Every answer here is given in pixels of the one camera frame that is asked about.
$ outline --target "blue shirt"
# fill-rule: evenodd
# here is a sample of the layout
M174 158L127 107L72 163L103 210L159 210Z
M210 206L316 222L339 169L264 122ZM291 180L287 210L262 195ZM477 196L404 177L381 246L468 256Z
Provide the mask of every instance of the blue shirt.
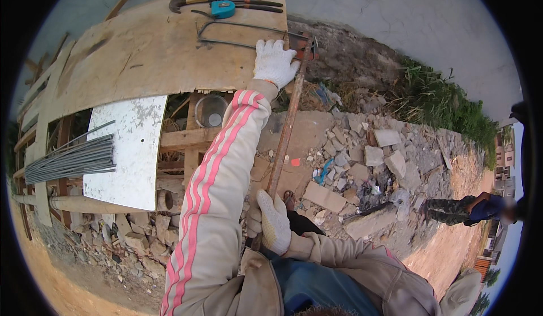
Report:
M293 258L276 257L271 263L281 286L286 316L312 305L341 306L358 315L379 316L366 294L342 272Z
M505 207L503 197L490 194L489 200L482 200L476 206L471 209L471 220L483 220L488 218L491 214L499 214Z

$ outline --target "blue tape measure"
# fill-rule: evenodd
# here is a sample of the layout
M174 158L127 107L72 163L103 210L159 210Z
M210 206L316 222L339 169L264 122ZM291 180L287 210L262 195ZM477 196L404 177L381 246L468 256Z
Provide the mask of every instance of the blue tape measure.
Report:
M232 1L220 0L211 3L211 15L217 19L230 18L235 10L236 5Z

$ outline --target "knit work glove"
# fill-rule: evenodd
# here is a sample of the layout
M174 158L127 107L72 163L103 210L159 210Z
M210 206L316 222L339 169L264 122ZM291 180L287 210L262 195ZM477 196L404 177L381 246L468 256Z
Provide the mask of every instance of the knit work glove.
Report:
M285 87L294 79L300 62L292 64L292 58L296 56L295 50L283 50L285 44L282 40L268 40L264 43L259 40L256 43L256 60L254 78L271 81L278 89Z
M279 256L284 255L290 246L290 223L287 217L287 207L275 194L275 201L266 191L260 189L256 193L255 204L247 212L247 236L255 238L263 231L262 244Z

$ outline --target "jacket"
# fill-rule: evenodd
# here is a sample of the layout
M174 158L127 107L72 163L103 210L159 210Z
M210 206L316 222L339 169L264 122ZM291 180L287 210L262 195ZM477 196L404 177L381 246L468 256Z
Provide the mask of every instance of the jacket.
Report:
M283 315L272 264L246 249L238 275L242 230L239 218L249 188L260 131L271 108L257 92L261 80L237 91L223 129L186 185L180 240L166 270L161 315ZM440 315L432 286L409 271L384 246L292 233L283 257L336 268L357 282L383 315Z

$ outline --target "rusty metal bar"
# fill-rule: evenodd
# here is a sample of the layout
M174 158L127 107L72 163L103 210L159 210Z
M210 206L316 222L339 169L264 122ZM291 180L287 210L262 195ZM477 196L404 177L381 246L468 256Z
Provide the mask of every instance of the rusty metal bar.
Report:
M313 44L313 37L309 37L307 40L307 46L303 51L302 63L300 65L300 72L294 82L294 91L290 97L290 103L288 105L287 116L285 117L285 123L283 124L283 130L281 132L281 138L279 139L279 145L277 146L277 153L275 161L271 168L270 181L266 192L270 195L272 200L275 200L275 193L277 191L277 185L279 184L279 177L281 176L281 170L283 170L283 162L287 155L288 143L290 141L290 135L292 133L292 127L294 126L294 120L296 118L296 112L298 111L298 103L302 94L303 80L305 78L305 70L307 68L307 61L311 54L311 45ZM259 233L251 243L251 250L259 251L262 244L262 233Z

